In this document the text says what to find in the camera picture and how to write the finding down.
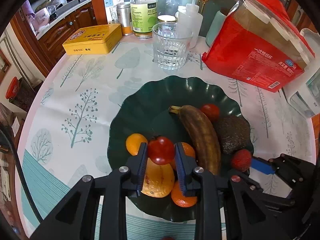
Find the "banana stem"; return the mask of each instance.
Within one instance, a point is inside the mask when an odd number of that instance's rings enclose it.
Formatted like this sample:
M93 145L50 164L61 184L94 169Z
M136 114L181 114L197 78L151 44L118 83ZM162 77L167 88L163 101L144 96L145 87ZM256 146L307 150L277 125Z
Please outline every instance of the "banana stem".
M181 108L181 106L170 106L169 107L169 112L170 113L174 113L174 114L178 114L180 108Z

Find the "red plastic bag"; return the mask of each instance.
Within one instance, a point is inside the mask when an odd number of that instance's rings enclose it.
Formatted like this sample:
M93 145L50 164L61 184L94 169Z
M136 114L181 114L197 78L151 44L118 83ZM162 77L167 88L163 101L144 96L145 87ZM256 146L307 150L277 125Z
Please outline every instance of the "red plastic bag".
M276 92L313 58L279 0L236 0L202 60L216 73Z

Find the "orange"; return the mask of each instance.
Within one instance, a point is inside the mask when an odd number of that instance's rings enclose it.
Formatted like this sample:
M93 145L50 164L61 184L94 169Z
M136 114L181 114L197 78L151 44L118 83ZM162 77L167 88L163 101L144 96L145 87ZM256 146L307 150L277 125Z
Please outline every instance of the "orange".
M179 207L192 207L197 203L197 197L185 197L179 188L179 182L176 181L171 191L173 202Z
M170 164L158 165L148 158L141 192L150 197L166 197L173 188L174 180Z
M148 143L148 140L142 134L133 133L125 140L125 146L131 155L137 155L143 142Z
M187 156L196 158L196 151L190 144L182 142L182 147ZM170 162L170 165L174 170L176 170L176 161L174 159Z

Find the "cabinet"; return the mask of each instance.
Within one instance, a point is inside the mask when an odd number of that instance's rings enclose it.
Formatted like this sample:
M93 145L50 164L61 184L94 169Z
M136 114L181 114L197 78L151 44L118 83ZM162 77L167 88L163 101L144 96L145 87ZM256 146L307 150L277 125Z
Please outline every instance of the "cabinet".
M62 44L76 30L97 25L92 3L89 2L64 17L48 30L40 39L39 44L49 60L55 65L65 54Z

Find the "silver canister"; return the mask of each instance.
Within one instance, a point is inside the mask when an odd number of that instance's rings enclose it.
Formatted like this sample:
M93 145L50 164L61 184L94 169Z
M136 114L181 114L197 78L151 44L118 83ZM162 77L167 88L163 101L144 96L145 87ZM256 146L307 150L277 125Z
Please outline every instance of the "silver canister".
M121 24L123 36L133 34L130 2L121 2L117 4L118 21Z

